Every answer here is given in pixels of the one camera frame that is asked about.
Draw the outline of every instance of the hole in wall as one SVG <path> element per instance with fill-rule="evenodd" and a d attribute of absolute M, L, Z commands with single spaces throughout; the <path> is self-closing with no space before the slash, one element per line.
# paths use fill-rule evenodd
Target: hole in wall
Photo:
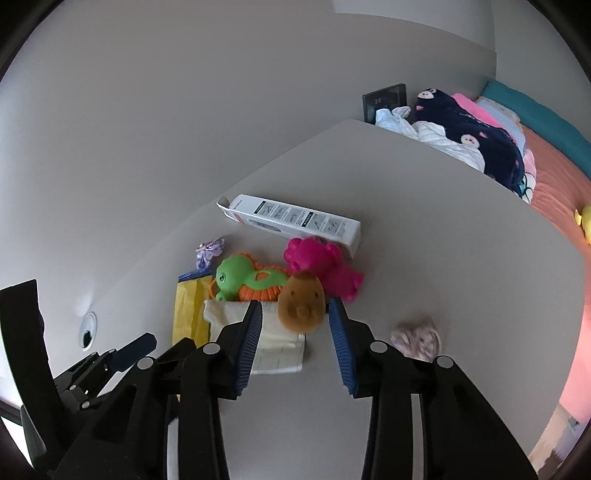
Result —
<path fill-rule="evenodd" d="M 97 323 L 94 312 L 88 312 L 82 317 L 82 322 L 78 330 L 78 346 L 83 350 L 88 350 L 94 343 Z"/>
<path fill-rule="evenodd" d="M 87 330 L 84 332 L 84 337 L 82 337 L 82 348 L 88 348 L 90 346 L 91 341 L 92 341 L 92 335 Z"/>

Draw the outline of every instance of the purple bow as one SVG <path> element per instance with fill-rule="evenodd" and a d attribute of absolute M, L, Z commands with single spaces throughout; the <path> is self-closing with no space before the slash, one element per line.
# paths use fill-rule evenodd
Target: purple bow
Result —
<path fill-rule="evenodd" d="M 213 257 L 219 257 L 223 252 L 224 238 L 216 238 L 210 242 L 199 245 L 197 253 L 197 269 L 205 270 L 212 264 Z"/>

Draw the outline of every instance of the yellow toy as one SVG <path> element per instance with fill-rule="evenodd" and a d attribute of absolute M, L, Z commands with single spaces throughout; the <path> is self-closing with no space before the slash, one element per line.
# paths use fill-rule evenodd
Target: yellow toy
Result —
<path fill-rule="evenodd" d="M 578 210 L 575 210 L 574 221 L 577 222 L 577 225 L 583 227 L 585 239 L 587 240 L 588 244 L 591 244 L 591 205 L 587 205 L 583 209 L 582 213 L 579 213 Z"/>

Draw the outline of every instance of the small pink cloth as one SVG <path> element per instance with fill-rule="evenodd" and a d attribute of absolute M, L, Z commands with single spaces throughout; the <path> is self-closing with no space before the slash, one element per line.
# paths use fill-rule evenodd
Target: small pink cloth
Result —
<path fill-rule="evenodd" d="M 533 152 L 529 148 L 525 149 L 525 153 L 523 155 L 523 166 L 526 173 L 532 175 L 533 178 L 536 177 L 537 172 L 535 169 L 535 158 Z"/>
<path fill-rule="evenodd" d="M 466 95 L 454 93 L 452 98 L 460 107 L 471 114 L 474 118 L 486 123 L 487 125 L 490 125 L 491 127 L 503 128 L 490 113 L 484 110 L 481 106 L 472 102 L 472 100 L 470 100 Z"/>

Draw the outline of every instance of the pink bedsheet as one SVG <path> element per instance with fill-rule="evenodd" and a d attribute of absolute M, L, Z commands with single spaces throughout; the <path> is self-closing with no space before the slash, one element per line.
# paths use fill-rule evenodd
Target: pink bedsheet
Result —
<path fill-rule="evenodd" d="M 585 260 L 583 323 L 573 366 L 560 397 L 560 404 L 577 421 L 585 423 L 591 417 L 591 246 L 574 222 L 573 211 L 591 205 L 591 180 L 547 141 L 526 127 L 523 130 L 537 168 L 531 205 L 567 236 Z"/>

